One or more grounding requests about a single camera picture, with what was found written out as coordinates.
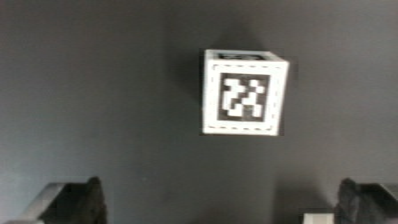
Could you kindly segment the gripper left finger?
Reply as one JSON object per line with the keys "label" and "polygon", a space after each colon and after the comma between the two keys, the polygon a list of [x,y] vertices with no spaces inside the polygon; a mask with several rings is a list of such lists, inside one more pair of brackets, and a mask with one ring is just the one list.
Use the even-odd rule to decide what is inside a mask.
{"label": "gripper left finger", "polygon": [[108,224],[99,178],[49,183],[10,224]]}

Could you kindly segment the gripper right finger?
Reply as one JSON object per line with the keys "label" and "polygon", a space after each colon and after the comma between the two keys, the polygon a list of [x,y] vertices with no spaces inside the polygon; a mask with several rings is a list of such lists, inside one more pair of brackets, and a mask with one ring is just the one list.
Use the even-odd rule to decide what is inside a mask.
{"label": "gripper right finger", "polygon": [[398,224],[398,183],[340,181],[333,224]]}

